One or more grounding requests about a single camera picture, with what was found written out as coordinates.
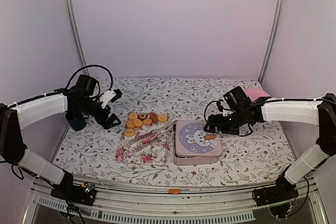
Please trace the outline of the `silver metal tin lid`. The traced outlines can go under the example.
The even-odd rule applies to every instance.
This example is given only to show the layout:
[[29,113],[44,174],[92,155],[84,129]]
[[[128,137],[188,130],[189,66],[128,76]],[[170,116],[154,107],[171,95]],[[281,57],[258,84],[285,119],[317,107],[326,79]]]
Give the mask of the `silver metal tin lid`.
[[179,157],[218,157],[222,154],[220,137],[204,131],[205,122],[177,120],[175,151]]

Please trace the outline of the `pink divided cookie tin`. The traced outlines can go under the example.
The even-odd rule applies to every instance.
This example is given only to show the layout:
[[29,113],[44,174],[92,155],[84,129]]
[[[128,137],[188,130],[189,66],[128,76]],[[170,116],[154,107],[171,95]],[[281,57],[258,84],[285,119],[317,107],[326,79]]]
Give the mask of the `pink divided cookie tin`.
[[208,165],[218,162],[219,157],[220,155],[181,157],[175,154],[174,164],[177,166]]

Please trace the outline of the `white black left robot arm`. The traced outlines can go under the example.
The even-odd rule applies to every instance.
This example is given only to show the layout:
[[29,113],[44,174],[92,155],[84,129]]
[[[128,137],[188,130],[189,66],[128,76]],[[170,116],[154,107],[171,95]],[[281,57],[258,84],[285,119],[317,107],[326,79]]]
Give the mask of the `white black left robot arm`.
[[[28,64],[9,62],[1,64],[1,102],[9,104],[62,88],[78,65],[66,63]],[[56,149],[66,123],[64,116],[55,115],[39,121],[23,130],[23,140],[28,147],[50,159]],[[32,186],[33,179],[16,178],[8,164],[1,165],[1,207],[21,209]]]

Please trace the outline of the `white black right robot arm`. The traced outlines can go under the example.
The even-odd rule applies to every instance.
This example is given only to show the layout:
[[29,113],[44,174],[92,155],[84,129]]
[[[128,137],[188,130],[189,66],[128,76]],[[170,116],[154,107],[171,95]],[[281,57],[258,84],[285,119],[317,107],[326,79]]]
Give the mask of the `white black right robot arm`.
[[209,133],[237,134],[243,125],[253,126],[264,122],[295,122],[317,126],[319,136],[294,163],[286,167],[271,188],[253,191],[257,206],[275,204],[298,196],[296,184],[313,170],[319,168],[329,157],[335,155],[335,95],[326,93],[321,98],[285,99],[270,96],[255,101],[241,87],[224,94],[230,114],[205,116],[204,130]]

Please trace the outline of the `floral cookie tray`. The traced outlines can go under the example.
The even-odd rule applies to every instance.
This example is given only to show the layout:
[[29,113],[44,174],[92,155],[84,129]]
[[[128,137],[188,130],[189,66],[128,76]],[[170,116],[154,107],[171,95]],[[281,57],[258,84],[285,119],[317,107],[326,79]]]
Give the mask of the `floral cookie tray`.
[[174,120],[163,112],[130,112],[116,151],[116,161],[134,165],[164,165]]

